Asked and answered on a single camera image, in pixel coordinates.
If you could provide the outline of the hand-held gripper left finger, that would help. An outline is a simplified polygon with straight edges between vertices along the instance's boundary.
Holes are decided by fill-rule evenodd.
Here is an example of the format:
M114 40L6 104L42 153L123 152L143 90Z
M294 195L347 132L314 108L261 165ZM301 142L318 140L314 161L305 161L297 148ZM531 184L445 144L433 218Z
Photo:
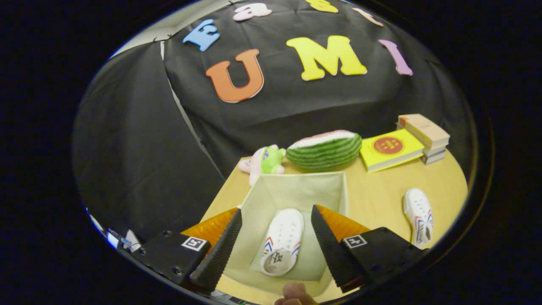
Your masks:
M130 255L177 286L211 293L224 272L242 224L241 210L232 208L183 232L164 230Z

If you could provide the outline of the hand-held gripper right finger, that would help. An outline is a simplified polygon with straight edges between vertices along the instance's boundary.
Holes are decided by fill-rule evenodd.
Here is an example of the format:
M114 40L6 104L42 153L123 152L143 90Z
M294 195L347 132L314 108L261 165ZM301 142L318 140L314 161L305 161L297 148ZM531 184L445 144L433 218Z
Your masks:
M371 230L321 205L313 206L310 222L335 284L343 293L385 284L428 252L386 227Z

